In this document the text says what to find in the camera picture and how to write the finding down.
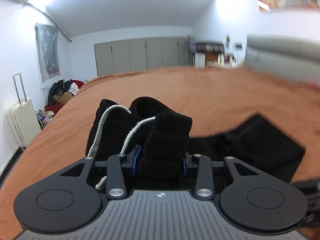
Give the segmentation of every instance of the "wardrobe door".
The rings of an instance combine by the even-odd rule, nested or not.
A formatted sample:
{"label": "wardrobe door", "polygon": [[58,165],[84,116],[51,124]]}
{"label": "wardrobe door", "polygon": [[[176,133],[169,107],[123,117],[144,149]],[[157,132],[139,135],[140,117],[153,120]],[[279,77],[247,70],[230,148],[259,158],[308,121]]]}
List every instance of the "wardrobe door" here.
{"label": "wardrobe door", "polygon": [[111,49],[115,73],[130,71],[128,41],[113,42]]}
{"label": "wardrobe door", "polygon": [[178,39],[178,62],[179,66],[188,66],[187,49],[184,46],[185,39]]}
{"label": "wardrobe door", "polygon": [[96,66],[98,77],[113,74],[113,60],[111,43],[102,43],[94,45],[94,52],[96,55]]}
{"label": "wardrobe door", "polygon": [[147,69],[162,68],[161,39],[146,39]]}
{"label": "wardrobe door", "polygon": [[163,67],[178,66],[178,39],[162,39]]}
{"label": "wardrobe door", "polygon": [[147,69],[146,40],[129,41],[131,71]]}

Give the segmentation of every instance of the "white cloth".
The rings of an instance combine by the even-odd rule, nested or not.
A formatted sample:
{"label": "white cloth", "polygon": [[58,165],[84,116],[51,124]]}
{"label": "white cloth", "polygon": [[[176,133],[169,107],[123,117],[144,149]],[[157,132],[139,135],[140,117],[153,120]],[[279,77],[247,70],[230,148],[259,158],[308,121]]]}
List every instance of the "white cloth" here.
{"label": "white cloth", "polygon": [[72,83],[69,90],[72,94],[76,95],[79,91],[79,88],[76,83]]}

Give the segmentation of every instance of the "brown bedspread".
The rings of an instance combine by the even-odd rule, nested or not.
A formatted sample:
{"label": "brown bedspread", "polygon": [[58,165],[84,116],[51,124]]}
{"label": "brown bedspread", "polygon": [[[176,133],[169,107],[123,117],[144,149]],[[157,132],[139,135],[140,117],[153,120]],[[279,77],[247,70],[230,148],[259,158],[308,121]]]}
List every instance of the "brown bedspread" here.
{"label": "brown bedspread", "polygon": [[[95,112],[103,98],[130,106],[154,97],[193,119],[191,136],[230,130],[257,111],[307,152],[293,180],[320,176],[320,92],[248,69],[167,68],[108,75],[86,84],[31,142],[0,190],[0,239],[21,232],[15,196],[29,185],[84,157]],[[319,238],[319,231],[304,234]]]}

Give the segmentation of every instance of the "white wall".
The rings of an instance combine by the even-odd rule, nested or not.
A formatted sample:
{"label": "white wall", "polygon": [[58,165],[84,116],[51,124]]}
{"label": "white wall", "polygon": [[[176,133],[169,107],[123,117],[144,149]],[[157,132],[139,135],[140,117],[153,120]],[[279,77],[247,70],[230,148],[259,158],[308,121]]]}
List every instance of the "white wall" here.
{"label": "white wall", "polygon": [[257,0],[214,0],[194,24],[196,40],[242,42],[248,33],[285,35],[320,42],[320,11],[291,9],[261,13]]}
{"label": "white wall", "polygon": [[94,45],[110,41],[151,37],[180,37],[191,35],[186,26],[145,26],[89,33],[72,38],[70,54],[74,78],[86,80],[97,77]]}
{"label": "white wall", "polygon": [[36,23],[50,24],[36,10],[11,0],[0,0],[0,174],[12,154],[17,150],[5,111],[17,102],[12,74],[22,71],[25,91],[34,108],[43,109],[47,103],[46,92],[60,79],[73,78],[69,44],[59,33],[58,57],[61,75],[42,83],[38,67]]}

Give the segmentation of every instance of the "suitcase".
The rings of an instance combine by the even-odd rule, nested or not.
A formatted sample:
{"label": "suitcase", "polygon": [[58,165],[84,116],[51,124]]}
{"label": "suitcase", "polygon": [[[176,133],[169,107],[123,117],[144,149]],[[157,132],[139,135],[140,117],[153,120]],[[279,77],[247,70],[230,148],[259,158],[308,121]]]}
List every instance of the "suitcase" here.
{"label": "suitcase", "polygon": [[[15,76],[20,76],[21,87],[24,99],[20,99]],[[13,75],[13,82],[17,92],[18,102],[7,110],[7,118],[11,126],[12,133],[21,148],[26,148],[29,143],[41,132],[32,101],[27,98],[24,90],[21,72]]]}

